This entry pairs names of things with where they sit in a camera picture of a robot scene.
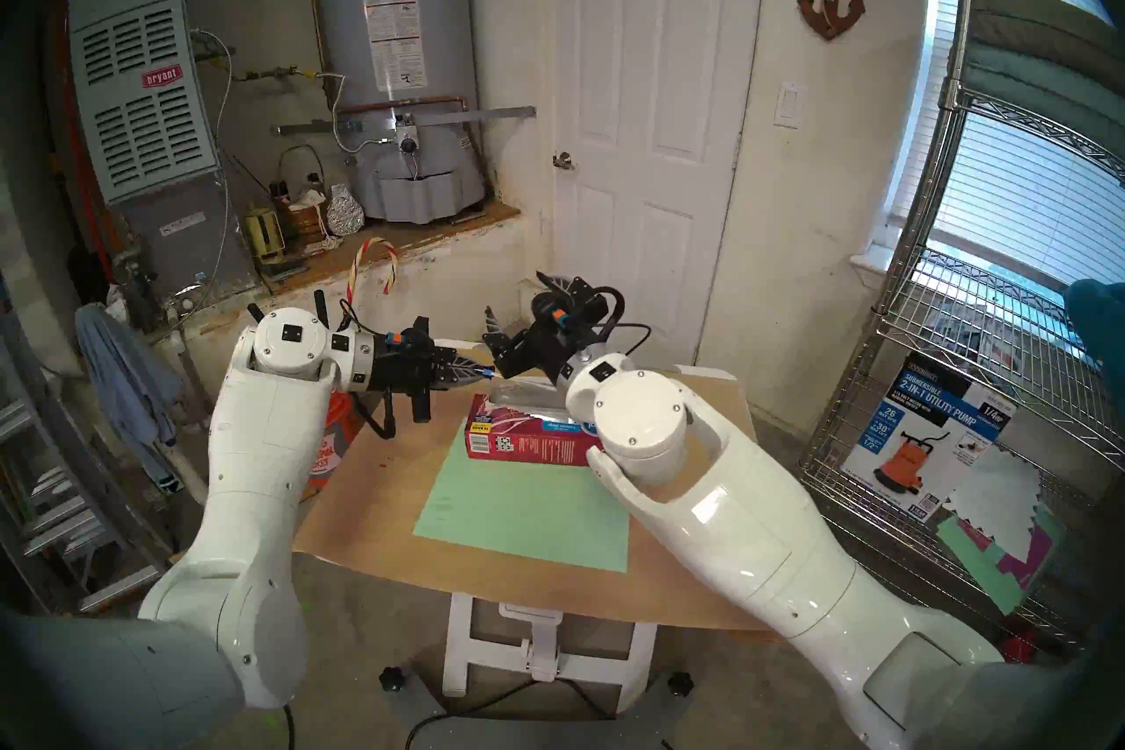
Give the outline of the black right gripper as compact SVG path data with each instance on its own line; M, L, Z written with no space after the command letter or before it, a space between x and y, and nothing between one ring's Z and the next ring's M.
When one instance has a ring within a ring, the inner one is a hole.
M490 306L485 308L483 343L490 350L495 377L512 379L541 372L556 385L561 370L575 353L576 329L536 322L511 337L501 328Z

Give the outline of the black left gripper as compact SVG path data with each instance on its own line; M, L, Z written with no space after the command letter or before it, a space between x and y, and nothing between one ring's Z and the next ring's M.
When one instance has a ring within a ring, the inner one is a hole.
M493 372L483 372L483 363L458 351L440 351L425 329L374 335L374 362L369 377L372 392L418 395L423 391L452 390L488 381Z

